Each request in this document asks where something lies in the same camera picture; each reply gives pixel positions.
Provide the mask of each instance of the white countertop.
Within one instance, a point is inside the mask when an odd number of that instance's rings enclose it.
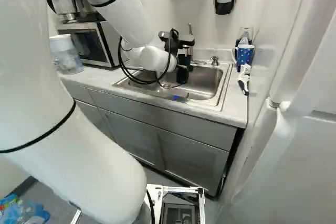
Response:
[[[102,91],[127,99],[159,106],[165,109],[182,112],[211,121],[225,123],[235,127],[245,128],[247,124],[247,96],[243,95],[238,82],[238,73],[233,67],[228,83],[223,108],[221,111],[206,110],[196,105],[188,105],[178,101],[170,101],[151,95],[113,87],[113,84],[125,77],[120,68],[105,70],[94,67],[84,67],[84,71],[77,74],[61,74],[61,79],[89,89]]]

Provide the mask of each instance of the gray floor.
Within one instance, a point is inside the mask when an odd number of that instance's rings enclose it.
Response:
[[[144,168],[147,175],[148,184],[159,184],[164,186],[181,186],[178,183],[155,173],[152,170]],[[45,209],[51,214],[47,224],[68,224],[71,222],[76,210],[71,205],[56,196],[53,191],[42,183],[36,183],[27,193],[22,196],[22,199],[30,199],[36,203],[43,204]],[[213,224],[214,214],[218,209],[217,201],[206,199],[205,216],[206,224]],[[83,216],[80,224],[98,224],[89,216]]]

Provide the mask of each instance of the white refrigerator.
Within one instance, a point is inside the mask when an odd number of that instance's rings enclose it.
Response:
[[[336,0],[266,0],[217,223],[336,223]]]

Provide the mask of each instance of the stainless steel sink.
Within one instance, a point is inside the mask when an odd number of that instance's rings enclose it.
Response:
[[[193,66],[193,71],[189,72],[188,83],[181,86],[176,83],[176,70],[166,73],[160,80],[161,85],[157,82],[141,85],[126,77],[113,86],[220,111],[224,103],[232,65],[221,63],[219,66],[212,66],[210,62],[207,62],[205,65]],[[148,81],[155,78],[155,72],[147,70],[139,70],[133,75]]]

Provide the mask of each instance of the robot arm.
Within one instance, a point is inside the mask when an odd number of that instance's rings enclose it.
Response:
[[[147,70],[163,71],[167,65],[168,52],[148,44],[154,31],[140,0],[88,0],[123,38],[122,48],[128,58],[140,62]],[[169,71],[176,67],[171,58]]]
[[[125,46],[150,51],[153,32],[139,0],[89,1]],[[0,0],[0,6],[0,155],[100,223],[131,224],[143,205],[145,173],[62,86],[50,55],[46,1]]]

